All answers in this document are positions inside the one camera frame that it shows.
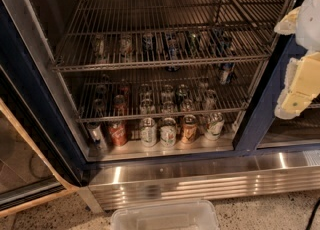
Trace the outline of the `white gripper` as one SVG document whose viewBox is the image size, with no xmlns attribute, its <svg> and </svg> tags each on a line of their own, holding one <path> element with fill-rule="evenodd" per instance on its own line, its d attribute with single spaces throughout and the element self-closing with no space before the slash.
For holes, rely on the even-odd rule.
<svg viewBox="0 0 320 230">
<path fill-rule="evenodd" d="M 295 30 L 296 43 L 314 53 L 291 58 L 287 65 L 285 87 L 274 110 L 276 117 L 285 120 L 299 116 L 320 94 L 320 0 L 304 0 L 274 27 L 280 35 L 291 35 Z"/>
</svg>

